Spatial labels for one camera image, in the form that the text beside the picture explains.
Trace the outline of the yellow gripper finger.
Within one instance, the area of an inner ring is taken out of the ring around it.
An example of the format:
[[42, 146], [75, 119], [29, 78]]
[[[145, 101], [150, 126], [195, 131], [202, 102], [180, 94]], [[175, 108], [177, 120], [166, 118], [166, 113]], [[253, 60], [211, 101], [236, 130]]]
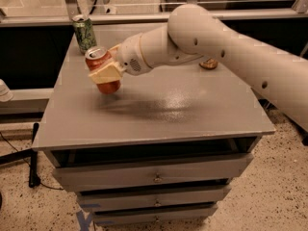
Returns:
[[125, 70], [119, 62], [110, 62], [93, 70], [89, 77], [95, 84], [106, 84], [120, 80]]
[[118, 50], [118, 48], [119, 48], [119, 44], [116, 45], [116, 46], [114, 46], [114, 47], [112, 47], [112, 48], [110, 48], [110, 49], [109, 49], [110, 54], [111, 54], [112, 56], [115, 56], [115, 55], [116, 55], [116, 52], [117, 52], [117, 50]]

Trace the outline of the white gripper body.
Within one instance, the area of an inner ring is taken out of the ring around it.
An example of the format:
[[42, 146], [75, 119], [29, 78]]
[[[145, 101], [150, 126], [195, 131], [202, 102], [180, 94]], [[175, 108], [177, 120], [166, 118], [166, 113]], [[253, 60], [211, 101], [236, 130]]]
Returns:
[[117, 49], [116, 59], [128, 74], [134, 76], [142, 75], [152, 70], [141, 53], [141, 34], [131, 36], [123, 41]]

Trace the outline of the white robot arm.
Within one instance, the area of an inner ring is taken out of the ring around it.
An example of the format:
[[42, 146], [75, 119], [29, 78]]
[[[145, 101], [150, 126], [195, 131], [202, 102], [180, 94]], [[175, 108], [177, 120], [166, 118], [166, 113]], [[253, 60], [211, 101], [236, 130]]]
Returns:
[[163, 26], [131, 36], [109, 52], [112, 57], [89, 74], [96, 84], [206, 56], [308, 130], [308, 61], [232, 30], [200, 6], [176, 8]]

